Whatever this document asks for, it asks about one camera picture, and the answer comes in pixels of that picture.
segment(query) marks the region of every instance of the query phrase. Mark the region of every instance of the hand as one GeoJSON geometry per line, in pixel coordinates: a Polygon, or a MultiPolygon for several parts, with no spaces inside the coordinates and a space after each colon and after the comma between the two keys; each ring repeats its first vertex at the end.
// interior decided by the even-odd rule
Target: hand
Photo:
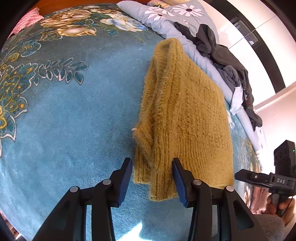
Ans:
{"type": "MultiPolygon", "coordinates": [[[[281,210],[285,210],[287,208],[285,214],[282,216],[282,220],[284,221],[285,226],[294,217],[294,207],[295,207],[295,199],[294,198],[292,198],[292,201],[290,198],[287,198],[285,201],[283,201],[279,205],[279,209],[281,209],[281,210]]],[[[264,214],[271,214],[271,215],[277,216],[276,215],[276,207],[271,204],[271,195],[267,198],[266,211],[264,212],[264,214]]]]}

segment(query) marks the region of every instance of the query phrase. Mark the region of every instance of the silver screw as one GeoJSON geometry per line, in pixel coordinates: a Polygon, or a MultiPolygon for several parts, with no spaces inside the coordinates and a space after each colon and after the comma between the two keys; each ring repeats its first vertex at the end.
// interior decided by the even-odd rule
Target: silver screw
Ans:
{"type": "Polygon", "coordinates": [[[78,187],[77,186],[73,186],[70,188],[70,192],[77,192],[78,191],[78,187]]]}
{"type": "Polygon", "coordinates": [[[105,179],[105,180],[103,180],[103,184],[104,185],[110,185],[111,184],[111,180],[110,179],[105,179]]]}
{"type": "Polygon", "coordinates": [[[196,185],[196,186],[201,185],[201,183],[202,183],[202,181],[199,180],[199,179],[194,179],[194,180],[193,180],[193,184],[196,185]]]}
{"type": "Polygon", "coordinates": [[[233,192],[233,191],[234,191],[234,187],[233,187],[233,186],[227,186],[227,187],[226,187],[226,190],[227,190],[228,192],[233,192]]]}

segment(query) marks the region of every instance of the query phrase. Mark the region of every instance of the device handle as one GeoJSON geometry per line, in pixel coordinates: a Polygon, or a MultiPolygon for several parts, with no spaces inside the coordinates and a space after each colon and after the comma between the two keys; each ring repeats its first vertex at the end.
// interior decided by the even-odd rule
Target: device handle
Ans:
{"type": "Polygon", "coordinates": [[[283,216],[285,210],[279,209],[279,205],[287,198],[289,198],[289,196],[283,194],[272,194],[271,196],[271,204],[276,207],[276,215],[280,218],[283,216]]]}

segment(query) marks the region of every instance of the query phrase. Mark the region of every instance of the pink striped towel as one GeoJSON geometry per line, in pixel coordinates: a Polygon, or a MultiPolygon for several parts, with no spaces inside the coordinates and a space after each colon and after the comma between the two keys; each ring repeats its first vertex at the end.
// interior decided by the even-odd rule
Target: pink striped towel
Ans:
{"type": "Polygon", "coordinates": [[[8,36],[8,38],[12,34],[17,34],[22,29],[27,28],[30,25],[34,24],[34,23],[37,23],[41,19],[43,19],[43,16],[39,15],[39,8],[36,7],[33,10],[31,10],[30,12],[27,12],[20,19],[20,21],[17,23],[17,25],[15,26],[15,28],[13,29],[13,31],[10,33],[10,35],[8,36]]]}

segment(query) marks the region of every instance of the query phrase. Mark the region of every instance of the mustard yellow sweater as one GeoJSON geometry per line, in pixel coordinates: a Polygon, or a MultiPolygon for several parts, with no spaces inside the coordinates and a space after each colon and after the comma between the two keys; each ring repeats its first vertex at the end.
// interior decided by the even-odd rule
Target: mustard yellow sweater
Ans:
{"type": "Polygon", "coordinates": [[[233,184],[232,144],[224,97],[177,39],[159,42],[145,77],[134,182],[150,184],[151,200],[177,196],[172,159],[209,186],[233,184]]]}

